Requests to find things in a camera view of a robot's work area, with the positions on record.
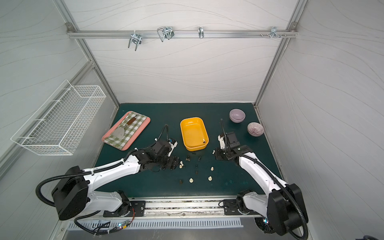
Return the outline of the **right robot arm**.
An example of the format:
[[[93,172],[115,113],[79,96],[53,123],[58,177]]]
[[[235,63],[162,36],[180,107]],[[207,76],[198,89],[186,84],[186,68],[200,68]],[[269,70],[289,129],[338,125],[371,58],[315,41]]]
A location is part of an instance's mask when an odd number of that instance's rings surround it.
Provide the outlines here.
[[[263,190],[261,195],[251,190],[239,193],[236,198],[239,214],[259,214],[255,222],[265,234],[290,234],[296,240],[308,239],[309,218],[301,189],[276,176],[247,145],[240,144],[234,132],[222,132],[218,140],[220,146],[215,149],[215,158],[235,162]]]

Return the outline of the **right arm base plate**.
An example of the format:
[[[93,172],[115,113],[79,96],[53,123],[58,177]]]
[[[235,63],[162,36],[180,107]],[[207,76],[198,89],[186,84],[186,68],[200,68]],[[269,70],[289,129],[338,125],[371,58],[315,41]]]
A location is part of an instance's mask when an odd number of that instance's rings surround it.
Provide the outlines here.
[[[218,206],[224,209],[224,214],[226,216],[232,215],[260,215],[259,213],[249,210],[243,201],[239,198],[236,199],[226,199],[218,203]]]

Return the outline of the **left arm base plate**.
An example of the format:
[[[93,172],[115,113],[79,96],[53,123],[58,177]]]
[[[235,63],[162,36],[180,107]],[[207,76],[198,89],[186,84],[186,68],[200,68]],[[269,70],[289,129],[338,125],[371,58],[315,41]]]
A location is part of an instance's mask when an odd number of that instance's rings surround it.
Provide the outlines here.
[[[123,203],[115,212],[104,211],[104,218],[119,218],[119,217],[143,217],[146,208],[145,201],[130,201],[129,204]]]

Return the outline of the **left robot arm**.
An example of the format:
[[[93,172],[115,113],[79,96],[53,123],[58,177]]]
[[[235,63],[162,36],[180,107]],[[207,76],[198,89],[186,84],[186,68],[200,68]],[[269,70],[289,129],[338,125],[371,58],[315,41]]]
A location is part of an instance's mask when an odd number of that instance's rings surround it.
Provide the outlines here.
[[[92,169],[72,167],[54,190],[52,197],[61,221],[69,220],[87,211],[106,211],[114,216],[126,216],[131,203],[121,190],[106,193],[98,189],[125,176],[146,170],[175,169],[180,159],[172,156],[178,145],[175,139],[157,140],[152,146],[133,150],[118,161]]]

